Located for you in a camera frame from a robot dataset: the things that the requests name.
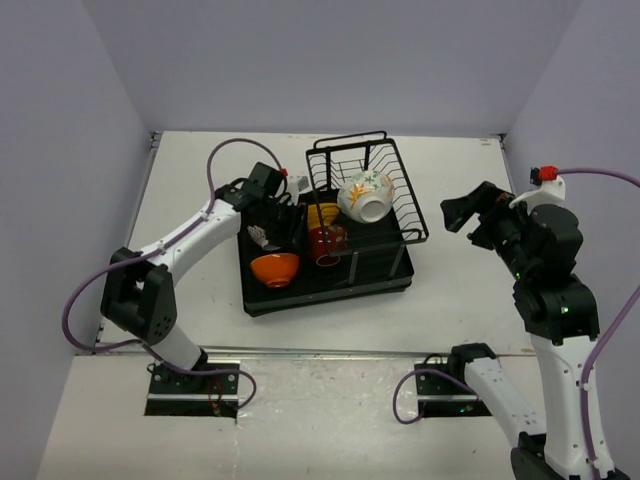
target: dish rack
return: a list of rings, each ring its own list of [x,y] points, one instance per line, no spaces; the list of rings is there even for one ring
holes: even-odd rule
[[[328,251],[341,257],[331,267],[317,266],[308,255],[301,255],[300,268],[291,284],[268,289],[258,282],[249,264],[263,255],[242,228],[238,250],[244,309],[252,316],[338,299],[386,292],[404,291],[411,285],[413,264],[408,245],[423,243],[429,236],[409,175],[392,138],[384,131],[346,135],[316,141],[306,152],[311,192],[299,203],[316,208],[327,242],[323,203],[335,203],[340,187],[363,170],[377,170],[392,179],[393,207],[382,220],[358,223],[340,212],[333,223],[347,230],[342,248]]]

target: yellow cup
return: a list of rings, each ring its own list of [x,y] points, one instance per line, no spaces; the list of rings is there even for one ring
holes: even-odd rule
[[[320,225],[318,205],[309,205],[309,211],[307,214],[307,230],[313,230],[314,228],[321,226],[328,227],[331,225],[340,213],[340,207],[338,207],[337,203],[321,203],[320,211],[322,212],[322,221],[324,225]]]

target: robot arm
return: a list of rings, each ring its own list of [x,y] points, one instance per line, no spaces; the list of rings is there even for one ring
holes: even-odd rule
[[[534,175],[532,180],[540,180],[540,171]],[[451,232],[478,214],[480,225],[468,238],[495,250],[515,278],[515,305],[540,366],[546,423],[508,382],[486,345],[454,348],[452,374],[483,398],[504,430],[516,478],[584,480],[595,478],[596,470],[601,478],[628,478],[615,469],[608,451],[593,374],[588,418],[597,462],[588,460],[580,375],[599,334],[597,307],[591,291],[571,273],[582,234],[577,218],[557,205],[564,199],[564,182],[558,177],[538,184],[540,190],[515,198],[484,182],[465,197],[443,201],[441,208]]]
[[[257,163],[240,188],[234,186],[238,181],[216,191],[210,213],[205,205],[175,231],[140,252],[127,248],[115,252],[112,264],[155,251],[159,254],[109,273],[100,306],[102,315],[181,369],[198,370],[205,365],[205,352],[176,324],[174,287],[207,253],[239,232],[243,213],[277,205],[273,197],[283,179],[282,172]]]

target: white wall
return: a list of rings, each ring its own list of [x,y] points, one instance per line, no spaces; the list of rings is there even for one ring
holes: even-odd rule
[[[85,0],[157,130],[506,132],[580,0]]]
[[[1,2],[0,65],[0,477],[23,480],[73,355],[63,303],[122,244],[148,133],[79,1]],[[75,311],[85,340],[97,293]]]
[[[640,2],[585,0],[507,137],[516,186],[531,166],[608,167],[640,177]],[[610,178],[567,176],[566,206],[585,243],[578,273],[607,327],[640,282],[640,191]],[[598,363],[604,425],[621,468],[640,476],[640,305]]]

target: floral ceramic bowl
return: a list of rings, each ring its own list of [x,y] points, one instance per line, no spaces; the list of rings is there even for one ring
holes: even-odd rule
[[[382,220],[393,204],[393,181],[382,172],[365,170],[347,180],[338,192],[338,206],[356,222]]]

